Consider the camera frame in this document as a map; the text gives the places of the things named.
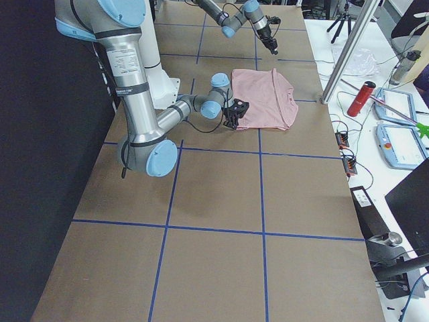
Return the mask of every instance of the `pink t-shirt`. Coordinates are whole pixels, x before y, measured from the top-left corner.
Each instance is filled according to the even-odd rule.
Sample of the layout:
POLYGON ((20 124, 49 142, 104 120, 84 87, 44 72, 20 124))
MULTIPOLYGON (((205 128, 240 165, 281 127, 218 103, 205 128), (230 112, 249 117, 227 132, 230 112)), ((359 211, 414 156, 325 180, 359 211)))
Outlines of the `pink t-shirt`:
POLYGON ((269 72, 235 69, 231 79, 235 98, 249 102, 237 129, 290 128, 298 112, 292 96, 294 88, 276 69, 269 72))

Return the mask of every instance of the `black curtain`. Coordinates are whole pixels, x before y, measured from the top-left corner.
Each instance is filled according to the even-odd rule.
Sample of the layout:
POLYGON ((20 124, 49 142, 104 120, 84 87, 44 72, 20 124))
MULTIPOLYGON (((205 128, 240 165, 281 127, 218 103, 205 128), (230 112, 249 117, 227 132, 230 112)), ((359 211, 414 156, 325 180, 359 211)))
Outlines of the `black curtain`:
POLYGON ((53 1, 0 8, 0 321, 28 321, 114 116, 91 43, 53 1))

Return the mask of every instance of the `chair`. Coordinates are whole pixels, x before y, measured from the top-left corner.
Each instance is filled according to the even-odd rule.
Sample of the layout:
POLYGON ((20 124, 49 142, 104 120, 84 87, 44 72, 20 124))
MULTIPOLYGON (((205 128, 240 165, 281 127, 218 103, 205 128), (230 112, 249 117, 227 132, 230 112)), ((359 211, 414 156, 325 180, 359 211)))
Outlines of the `chair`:
POLYGON ((405 55, 429 24, 429 1, 414 1, 391 32, 391 46, 405 55))

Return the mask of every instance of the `red bottle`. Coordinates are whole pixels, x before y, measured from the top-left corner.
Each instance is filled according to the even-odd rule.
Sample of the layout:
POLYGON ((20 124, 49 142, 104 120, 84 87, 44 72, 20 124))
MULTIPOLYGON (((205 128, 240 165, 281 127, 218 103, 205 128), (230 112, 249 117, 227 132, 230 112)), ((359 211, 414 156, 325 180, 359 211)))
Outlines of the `red bottle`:
POLYGON ((368 98, 373 93, 373 90, 375 88, 375 83, 366 81, 363 83, 363 86, 359 93, 357 93, 355 100, 353 103, 351 103, 349 109, 347 110, 347 114, 350 116, 356 116, 361 111, 362 107, 365 105, 365 103, 368 101, 368 98))

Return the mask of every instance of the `metal pole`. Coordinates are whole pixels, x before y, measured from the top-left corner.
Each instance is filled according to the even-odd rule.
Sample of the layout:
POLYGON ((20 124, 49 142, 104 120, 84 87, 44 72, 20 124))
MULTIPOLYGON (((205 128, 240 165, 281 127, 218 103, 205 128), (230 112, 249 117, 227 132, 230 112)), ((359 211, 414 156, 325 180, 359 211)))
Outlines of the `metal pole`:
POLYGON ((322 98, 320 99, 320 101, 323 104, 327 104, 332 97, 332 94, 334 93, 334 90, 338 85, 347 64, 349 63, 353 51, 355 50, 357 44, 359 43, 359 40, 365 32, 368 23, 371 21, 375 9, 377 9, 378 3, 379 0, 365 1, 362 7, 361 14, 357 18, 355 26, 353 27, 349 39, 347 39, 346 44, 344 45, 343 51, 341 52, 338 62, 335 65, 334 71, 332 72, 328 84, 326 85, 326 88, 322 94, 322 98))

